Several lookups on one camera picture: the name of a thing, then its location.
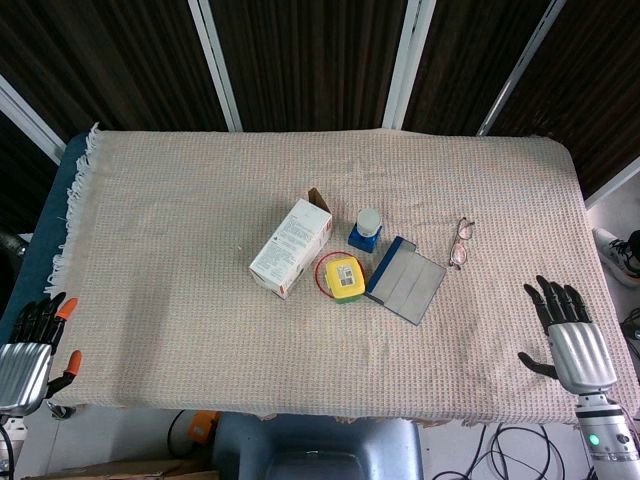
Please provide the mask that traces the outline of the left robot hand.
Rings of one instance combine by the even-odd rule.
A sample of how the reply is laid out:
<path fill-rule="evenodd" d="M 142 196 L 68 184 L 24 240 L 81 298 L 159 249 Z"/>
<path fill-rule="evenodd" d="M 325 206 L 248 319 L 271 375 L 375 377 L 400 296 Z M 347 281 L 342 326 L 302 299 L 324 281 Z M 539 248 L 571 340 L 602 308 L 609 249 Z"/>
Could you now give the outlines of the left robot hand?
<path fill-rule="evenodd" d="M 67 321 L 78 305 L 61 292 L 51 299 L 28 303 L 19 313 L 9 342 L 1 347 L 1 414 L 24 417 L 71 385 L 79 373 L 82 353 L 72 352 L 64 372 L 50 372 Z"/>

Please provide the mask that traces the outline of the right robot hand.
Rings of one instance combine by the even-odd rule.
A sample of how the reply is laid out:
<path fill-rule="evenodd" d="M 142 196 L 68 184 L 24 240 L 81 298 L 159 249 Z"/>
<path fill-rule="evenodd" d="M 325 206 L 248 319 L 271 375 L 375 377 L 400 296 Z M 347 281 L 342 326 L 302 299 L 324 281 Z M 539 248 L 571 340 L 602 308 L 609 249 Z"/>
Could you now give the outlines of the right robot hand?
<path fill-rule="evenodd" d="M 611 355 L 599 327 L 592 322 L 580 293 L 541 275 L 537 287 L 523 286 L 529 295 L 553 362 L 543 364 L 520 352 L 530 371 L 557 380 L 571 394 L 605 393 L 618 381 Z"/>

